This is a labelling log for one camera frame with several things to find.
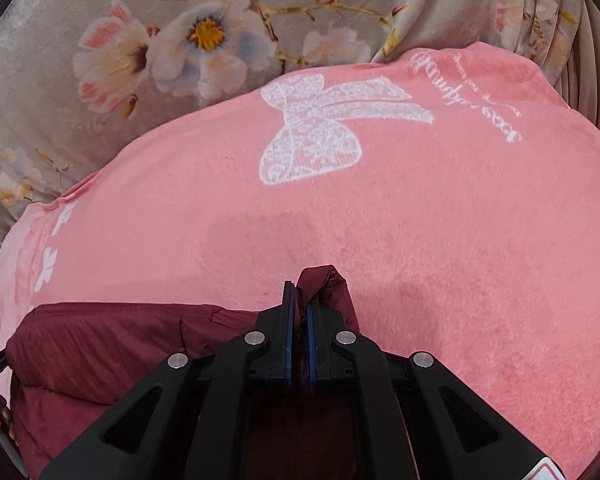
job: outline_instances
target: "pink blanket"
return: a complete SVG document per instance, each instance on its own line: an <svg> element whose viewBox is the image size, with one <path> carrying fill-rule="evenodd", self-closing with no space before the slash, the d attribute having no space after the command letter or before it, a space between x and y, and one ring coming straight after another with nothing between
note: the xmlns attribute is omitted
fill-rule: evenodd
<svg viewBox="0 0 600 480"><path fill-rule="evenodd" d="M484 44L297 72L136 140L12 229L0 339L66 301L261 310L321 264L365 335L435 354L568 478L600 449L600 133Z"/></svg>

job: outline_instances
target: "white bow print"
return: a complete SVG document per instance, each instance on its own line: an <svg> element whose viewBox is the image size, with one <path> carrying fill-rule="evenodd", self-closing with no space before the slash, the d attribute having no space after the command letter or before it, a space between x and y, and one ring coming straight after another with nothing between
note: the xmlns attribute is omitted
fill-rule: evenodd
<svg viewBox="0 0 600 480"><path fill-rule="evenodd" d="M428 110L385 77L324 88L322 74L297 75L265 86L262 98L282 110L285 124L264 150L260 180L284 184L356 164L362 148L340 121L402 119L432 123Z"/></svg>

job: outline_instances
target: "maroon cloth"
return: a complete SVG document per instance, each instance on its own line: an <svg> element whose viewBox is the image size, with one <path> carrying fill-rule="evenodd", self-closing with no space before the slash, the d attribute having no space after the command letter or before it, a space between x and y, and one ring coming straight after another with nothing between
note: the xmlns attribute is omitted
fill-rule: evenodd
<svg viewBox="0 0 600 480"><path fill-rule="evenodd" d="M306 306L317 294L322 304L343 313L350 330L359 331L347 283L333 266L305 269L297 288L296 325L305 319ZM213 354L230 339L251 330L257 315L206 304L62 303L37 307L6 346L14 372L11 408L31 479L36 480L52 458L167 356L174 352L191 358ZM285 439L307 440L325 421L342 424L346 416L342 399L316 400L306 392L278 403L263 397L255 405L250 446L253 443L261 450ZM287 424L279 423L281 417ZM338 446L338 452L349 468L333 474L332 479L350 478L354 464L352 439L340 435L345 444ZM321 437L325 440L326 432ZM331 440L325 440L322 448L327 449ZM313 449L315 442L307 445ZM266 476L273 478L269 475L274 466L264 458L268 454L253 455L250 477L268 471ZM317 461L316 467L326 463ZM289 479L311 477L298 476L299 469L285 463L279 471Z"/></svg>

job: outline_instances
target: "metal screw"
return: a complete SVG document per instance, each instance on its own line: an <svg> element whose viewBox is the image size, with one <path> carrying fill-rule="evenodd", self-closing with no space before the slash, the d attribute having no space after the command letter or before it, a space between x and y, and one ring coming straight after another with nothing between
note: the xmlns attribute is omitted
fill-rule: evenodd
<svg viewBox="0 0 600 480"><path fill-rule="evenodd" d="M264 343L264 339L264 334L262 332L258 332L257 330L249 332L247 335L244 336L244 342L247 343L247 345L262 344Z"/></svg>
<svg viewBox="0 0 600 480"><path fill-rule="evenodd" d="M413 356L413 362L420 368L429 368L433 364L433 356L428 352L418 352Z"/></svg>
<svg viewBox="0 0 600 480"><path fill-rule="evenodd" d="M189 358L184 354L173 354L173 355L170 355L169 358L167 359L167 364L171 368L176 368L176 370L178 368L182 368L183 366L186 366L188 362L189 362Z"/></svg>
<svg viewBox="0 0 600 480"><path fill-rule="evenodd" d="M356 342L356 335L349 330L343 330L336 334L336 341L341 345L350 345Z"/></svg>

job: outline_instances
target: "floral fabric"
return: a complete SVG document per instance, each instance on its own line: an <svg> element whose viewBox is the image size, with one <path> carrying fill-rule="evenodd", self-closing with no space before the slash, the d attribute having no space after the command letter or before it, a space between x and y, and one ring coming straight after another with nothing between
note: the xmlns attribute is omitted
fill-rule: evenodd
<svg viewBox="0 0 600 480"><path fill-rule="evenodd" d="M0 238L155 126L299 68L476 41L558 81L582 0L15 0L0 20ZM168 161L156 161L168 168Z"/></svg>

